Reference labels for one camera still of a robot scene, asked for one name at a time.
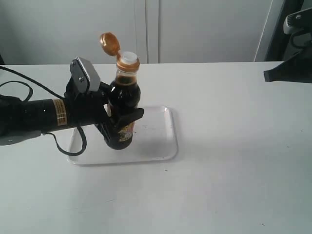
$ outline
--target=clear plastic tray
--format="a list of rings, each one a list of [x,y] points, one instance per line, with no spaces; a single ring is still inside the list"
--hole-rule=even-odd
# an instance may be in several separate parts
[[[165,106],[144,107],[144,116],[135,123],[133,141],[124,150],[109,148],[94,125],[83,127],[87,149],[79,156],[68,156],[68,161],[78,165],[114,164],[160,161],[173,158],[178,146],[172,113]],[[70,152],[81,149],[81,138],[75,129]]]

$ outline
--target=black cable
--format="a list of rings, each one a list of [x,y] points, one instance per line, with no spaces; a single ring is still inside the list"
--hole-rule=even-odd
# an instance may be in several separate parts
[[[303,46],[303,45],[296,45],[296,44],[295,44],[294,38],[295,38],[295,37],[298,37],[298,36],[301,36],[301,35],[303,35],[303,34],[306,34],[306,33],[309,33],[309,30],[304,29],[304,30],[301,30],[301,31],[298,31],[298,32],[293,33],[293,34],[291,35],[291,38],[290,38],[290,43],[291,43],[291,45],[292,45],[294,48],[297,48],[297,49],[304,49],[305,46]]]
[[[87,148],[87,138],[86,138],[86,135],[85,135],[83,129],[80,126],[77,126],[77,129],[78,129],[78,132],[79,132],[79,134],[81,136],[81,140],[82,140],[81,150],[79,152],[77,152],[77,153],[71,153],[71,152],[63,150],[59,146],[57,138],[56,138],[56,136],[53,133],[45,133],[45,134],[52,135],[54,137],[54,140],[55,140],[55,143],[57,144],[58,150],[61,151],[63,154],[68,155],[68,156],[78,156],[78,155],[81,155],[86,150],[86,148]]]
[[[47,88],[47,87],[44,86],[43,84],[40,84],[38,81],[35,81],[34,79],[31,79],[30,77],[28,77],[28,76],[26,76],[26,75],[24,75],[24,74],[22,74],[22,73],[19,73],[19,72],[17,72],[17,71],[14,71],[14,70],[12,70],[12,69],[10,69],[10,68],[3,67],[3,66],[0,66],[0,69],[1,69],[1,70],[5,70],[5,71],[7,71],[7,72],[11,72],[11,73],[13,73],[13,74],[15,74],[15,75],[18,75],[18,76],[20,76],[20,77],[22,77],[22,78],[24,78],[24,79],[26,79],[26,80],[28,80],[28,81],[30,81],[30,82],[36,84],[37,86],[39,86],[40,88],[42,88],[42,89],[44,89],[45,91],[49,92],[50,94],[56,96],[57,98],[59,98],[59,99],[64,99],[64,97],[62,97],[62,96],[60,96],[60,95],[54,93],[52,90],[50,90],[49,88]]]
[[[22,102],[28,102],[29,99],[32,97],[32,95],[33,95],[33,93],[34,93],[34,90],[30,87],[30,85],[27,84],[27,83],[25,83],[25,82],[23,82],[23,81],[16,81],[16,80],[8,81],[8,82],[5,82],[5,83],[0,84],[0,87],[6,85],[6,84],[8,84],[8,83],[19,83],[19,84],[22,84],[22,85],[25,85],[25,86],[28,87],[28,89],[29,89],[28,95],[27,95],[27,97],[25,98],[25,100],[22,101]]]

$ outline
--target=soy sauce bottle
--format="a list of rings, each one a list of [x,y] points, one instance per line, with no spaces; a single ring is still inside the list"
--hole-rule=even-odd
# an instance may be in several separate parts
[[[117,58],[116,78],[110,84],[107,106],[107,114],[114,119],[117,113],[132,112],[140,101],[141,91],[137,84],[137,71],[140,62],[135,53],[120,51],[119,42],[112,33],[104,33],[100,42],[107,54]],[[118,132],[118,139],[107,142],[108,145],[115,150],[128,147],[132,142],[134,124],[133,122],[122,128]]]

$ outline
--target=table surface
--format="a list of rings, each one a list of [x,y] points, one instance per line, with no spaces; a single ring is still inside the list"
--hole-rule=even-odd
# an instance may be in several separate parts
[[[170,161],[80,167],[51,136],[0,147],[0,233],[311,233],[312,86],[265,83],[277,64],[142,64],[140,104],[174,111]],[[59,94],[70,77],[68,65],[9,67]],[[17,86],[0,92],[24,97]],[[63,147],[71,134],[57,132]]]

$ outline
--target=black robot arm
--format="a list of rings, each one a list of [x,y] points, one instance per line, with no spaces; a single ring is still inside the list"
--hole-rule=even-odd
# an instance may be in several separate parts
[[[0,145],[19,143],[41,134],[54,136],[52,131],[77,127],[82,137],[80,152],[66,152],[57,144],[62,153],[77,156],[86,148],[82,126],[94,124],[109,145],[111,141],[116,140],[121,128],[142,118],[144,110],[140,108],[126,115],[115,115],[114,118],[107,115],[104,105],[108,103],[110,86],[100,81],[89,61],[75,58],[70,65],[70,71],[72,76],[64,97],[54,93],[58,99],[28,101],[33,91],[26,83],[23,84],[29,87],[30,93],[24,101],[17,97],[0,95]]]

